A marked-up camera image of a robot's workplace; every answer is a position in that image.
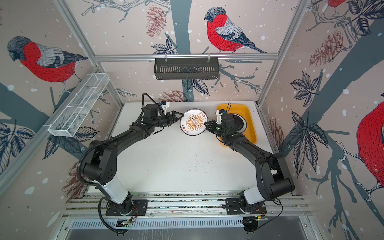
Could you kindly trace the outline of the orange sunburst plate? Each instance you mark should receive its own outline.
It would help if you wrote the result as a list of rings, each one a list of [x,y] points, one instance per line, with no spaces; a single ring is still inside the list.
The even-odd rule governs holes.
[[[206,130],[207,121],[207,114],[203,110],[190,109],[184,112],[184,116],[180,119],[180,128],[188,136],[198,136]]]

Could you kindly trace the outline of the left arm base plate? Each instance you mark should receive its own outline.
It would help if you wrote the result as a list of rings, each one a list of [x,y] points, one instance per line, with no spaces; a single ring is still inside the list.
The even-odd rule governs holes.
[[[148,200],[128,200],[122,204],[116,204],[109,200],[107,203],[106,216],[145,216],[148,203]]]

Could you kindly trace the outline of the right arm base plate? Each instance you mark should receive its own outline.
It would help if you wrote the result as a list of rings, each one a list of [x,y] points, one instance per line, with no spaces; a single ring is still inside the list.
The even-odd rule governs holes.
[[[266,215],[265,202],[248,204],[243,198],[225,199],[222,208],[226,210],[228,215]]]

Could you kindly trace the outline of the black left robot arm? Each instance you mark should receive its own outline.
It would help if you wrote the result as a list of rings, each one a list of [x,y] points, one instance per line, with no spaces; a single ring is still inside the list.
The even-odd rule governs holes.
[[[165,128],[179,121],[184,114],[165,112],[167,103],[142,107],[138,119],[130,128],[108,140],[93,141],[77,165],[78,180],[99,189],[110,203],[127,211],[131,204],[130,192],[116,176],[118,155],[133,144],[155,134],[155,128]]]

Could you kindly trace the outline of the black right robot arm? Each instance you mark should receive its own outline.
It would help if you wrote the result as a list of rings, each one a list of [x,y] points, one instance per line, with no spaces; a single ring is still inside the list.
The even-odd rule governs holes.
[[[241,154],[255,167],[256,185],[242,191],[239,196],[242,211],[250,213],[258,204],[295,190],[285,158],[261,149],[238,132],[233,114],[224,112],[219,122],[211,120],[204,125],[208,132],[216,135],[224,145]]]

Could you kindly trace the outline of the small black plate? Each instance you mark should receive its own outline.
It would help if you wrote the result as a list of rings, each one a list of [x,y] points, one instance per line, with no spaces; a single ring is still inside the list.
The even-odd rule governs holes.
[[[244,134],[246,129],[247,129],[246,120],[242,116],[237,115],[237,114],[233,114],[233,118],[234,118],[234,122],[235,122],[236,131],[241,133],[241,134]]]

